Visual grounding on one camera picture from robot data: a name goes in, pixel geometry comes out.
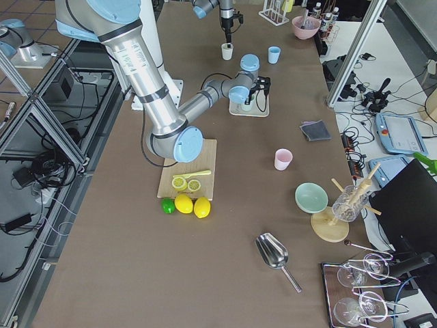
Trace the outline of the pink bowl with ice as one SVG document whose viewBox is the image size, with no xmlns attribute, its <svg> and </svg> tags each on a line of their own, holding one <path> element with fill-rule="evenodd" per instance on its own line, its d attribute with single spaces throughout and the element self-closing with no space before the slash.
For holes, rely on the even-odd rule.
<svg viewBox="0 0 437 328">
<path fill-rule="evenodd" d="M 292 31 L 294 35 L 300 40 L 307 40 L 312 38 L 319 30 L 321 21 L 308 16 L 304 27 L 302 27 L 303 17 L 297 16 L 292 19 Z"/>
</svg>

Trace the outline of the pink plastic cup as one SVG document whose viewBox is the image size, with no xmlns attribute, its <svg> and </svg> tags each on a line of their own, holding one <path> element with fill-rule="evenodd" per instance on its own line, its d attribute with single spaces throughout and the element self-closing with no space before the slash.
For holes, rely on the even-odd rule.
<svg viewBox="0 0 437 328">
<path fill-rule="evenodd" d="M 287 169 L 293 160 L 293 154 L 290 150 L 281 148 L 275 152 L 274 167 L 279 171 Z"/>
</svg>

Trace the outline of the blue teach pendant tablet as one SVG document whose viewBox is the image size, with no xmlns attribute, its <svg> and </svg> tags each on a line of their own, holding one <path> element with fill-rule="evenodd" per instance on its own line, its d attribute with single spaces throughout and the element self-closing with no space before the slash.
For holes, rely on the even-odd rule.
<svg viewBox="0 0 437 328">
<path fill-rule="evenodd" d="M 389 154 L 413 155 L 414 152 L 419 152 L 428 155 L 422 135 L 413 117 L 377 113 L 375 122 L 381 144 Z"/>
</svg>

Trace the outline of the cream plastic cup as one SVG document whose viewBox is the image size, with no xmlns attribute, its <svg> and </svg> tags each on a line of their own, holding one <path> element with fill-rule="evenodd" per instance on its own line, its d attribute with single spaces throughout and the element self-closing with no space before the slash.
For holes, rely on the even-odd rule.
<svg viewBox="0 0 437 328">
<path fill-rule="evenodd" d="M 223 43 L 221 45 L 222 59 L 225 61 L 231 60 L 232 55 L 233 55 L 233 51 L 234 51 L 234 46 L 232 43 Z"/>
</svg>

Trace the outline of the clear glass on stand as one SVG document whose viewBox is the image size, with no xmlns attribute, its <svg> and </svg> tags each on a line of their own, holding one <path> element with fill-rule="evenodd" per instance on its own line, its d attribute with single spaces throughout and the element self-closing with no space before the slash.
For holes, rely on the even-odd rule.
<svg viewBox="0 0 437 328">
<path fill-rule="evenodd" d="M 352 222 L 362 211 L 364 205 L 368 201 L 369 191 L 360 194 L 359 197 L 354 198 L 357 187 L 348 185 L 344 191 L 337 198 L 332 206 L 332 211 L 336 219 L 344 222 Z"/>
</svg>

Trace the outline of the wine glass on rack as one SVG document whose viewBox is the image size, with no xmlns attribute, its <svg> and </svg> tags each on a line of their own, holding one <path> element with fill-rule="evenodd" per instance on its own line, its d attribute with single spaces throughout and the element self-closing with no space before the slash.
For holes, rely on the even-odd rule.
<svg viewBox="0 0 437 328">
<path fill-rule="evenodd" d="M 388 317 L 388 308 L 381 296 L 366 291 L 358 299 L 350 297 L 340 299 L 334 306 L 334 317 L 346 327 L 373 327 L 372 323 L 381 323 Z"/>
<path fill-rule="evenodd" d="M 361 260 L 349 260 L 337 272 L 340 284 L 348 288 L 366 286 L 369 277 L 381 281 L 388 276 L 388 262 L 375 253 L 367 254 Z"/>
</svg>

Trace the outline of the green lime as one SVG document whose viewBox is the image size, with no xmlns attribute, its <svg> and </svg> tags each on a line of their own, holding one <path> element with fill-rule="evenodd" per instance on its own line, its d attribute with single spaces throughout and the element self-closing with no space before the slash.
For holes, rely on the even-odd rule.
<svg viewBox="0 0 437 328">
<path fill-rule="evenodd" d="M 165 214 L 171 214 L 175 211 L 175 204 L 171 198 L 163 198 L 160 205 Z"/>
</svg>

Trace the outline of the yellow plastic knife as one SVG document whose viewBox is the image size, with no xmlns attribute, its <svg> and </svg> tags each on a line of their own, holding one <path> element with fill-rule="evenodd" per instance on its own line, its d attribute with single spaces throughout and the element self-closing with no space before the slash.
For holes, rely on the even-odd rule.
<svg viewBox="0 0 437 328">
<path fill-rule="evenodd" d="M 198 171 L 198 172 L 191 172 L 191 173 L 186 173 L 186 174 L 175 174 L 173 175 L 174 178 L 177 177 L 181 177 L 184 179 L 188 179 L 194 176 L 208 176 L 212 173 L 212 171 L 210 169 L 207 170 L 202 170 L 202 171 Z"/>
</svg>

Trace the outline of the green plastic cup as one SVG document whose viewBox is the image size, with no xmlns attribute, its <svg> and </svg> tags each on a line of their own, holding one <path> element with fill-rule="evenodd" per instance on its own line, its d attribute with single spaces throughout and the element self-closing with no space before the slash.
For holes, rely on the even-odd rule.
<svg viewBox="0 0 437 328">
<path fill-rule="evenodd" d="M 243 112 L 249 112 L 250 110 L 252 110 L 252 106 L 253 106 L 253 101 L 249 103 L 243 103 L 241 104 L 240 107 Z"/>
</svg>

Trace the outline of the grey folded cloth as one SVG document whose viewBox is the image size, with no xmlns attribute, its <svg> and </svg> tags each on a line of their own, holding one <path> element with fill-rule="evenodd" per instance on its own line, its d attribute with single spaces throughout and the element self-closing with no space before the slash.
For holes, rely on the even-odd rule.
<svg viewBox="0 0 437 328">
<path fill-rule="evenodd" d="M 300 130 L 308 141 L 331 140 L 331 135 L 323 120 L 304 121 L 300 125 Z"/>
</svg>

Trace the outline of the blue plastic cup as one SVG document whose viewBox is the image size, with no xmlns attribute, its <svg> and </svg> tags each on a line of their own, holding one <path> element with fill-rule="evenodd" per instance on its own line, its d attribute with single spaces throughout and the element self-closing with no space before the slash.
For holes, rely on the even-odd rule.
<svg viewBox="0 0 437 328">
<path fill-rule="evenodd" d="M 278 46 L 270 46 L 268 48 L 268 63 L 276 64 L 279 60 L 281 49 Z"/>
</svg>

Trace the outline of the metal scoop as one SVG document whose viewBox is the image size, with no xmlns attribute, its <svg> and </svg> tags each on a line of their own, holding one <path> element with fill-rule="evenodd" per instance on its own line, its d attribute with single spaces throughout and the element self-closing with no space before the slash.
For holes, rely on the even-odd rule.
<svg viewBox="0 0 437 328">
<path fill-rule="evenodd" d="M 271 233 L 260 234 L 255 239 L 255 244 L 263 261 L 273 269 L 281 269 L 288 278 L 297 293 L 302 292 L 302 288 L 288 271 L 286 264 L 288 261 L 288 251 L 286 247 Z"/>
</svg>

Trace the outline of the mint green bowl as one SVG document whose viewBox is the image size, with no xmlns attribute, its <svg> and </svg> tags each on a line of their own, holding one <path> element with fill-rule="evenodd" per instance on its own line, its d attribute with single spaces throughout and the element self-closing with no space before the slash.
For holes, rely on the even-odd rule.
<svg viewBox="0 0 437 328">
<path fill-rule="evenodd" d="M 296 188 L 295 202 L 306 213 L 320 213 L 328 206 L 328 196 L 318 184 L 306 182 Z"/>
</svg>

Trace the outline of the cream plastic tray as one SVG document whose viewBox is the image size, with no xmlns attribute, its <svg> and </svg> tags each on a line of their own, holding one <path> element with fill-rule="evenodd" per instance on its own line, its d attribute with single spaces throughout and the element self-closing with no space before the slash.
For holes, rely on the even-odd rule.
<svg viewBox="0 0 437 328">
<path fill-rule="evenodd" d="M 250 99 L 250 102 L 238 104 L 229 102 L 229 112 L 232 115 L 267 117 L 270 113 L 270 97 L 264 95 L 264 91 L 256 91 Z"/>
</svg>

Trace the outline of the lemon half slice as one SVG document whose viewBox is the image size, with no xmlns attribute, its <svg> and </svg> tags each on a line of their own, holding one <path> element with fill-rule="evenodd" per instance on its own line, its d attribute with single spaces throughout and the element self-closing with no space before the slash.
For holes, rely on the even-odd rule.
<svg viewBox="0 0 437 328">
<path fill-rule="evenodd" d="M 196 191 L 200 190 L 200 188 L 201 188 L 201 183 L 200 183 L 199 180 L 197 180 L 197 179 L 192 179 L 192 180 L 189 180 L 189 181 L 188 181 L 187 189 L 188 189 L 190 192 L 196 192 Z"/>
<path fill-rule="evenodd" d="M 171 185 L 176 191 L 184 191 L 188 188 L 188 182 L 181 176 L 173 177 Z"/>
</svg>

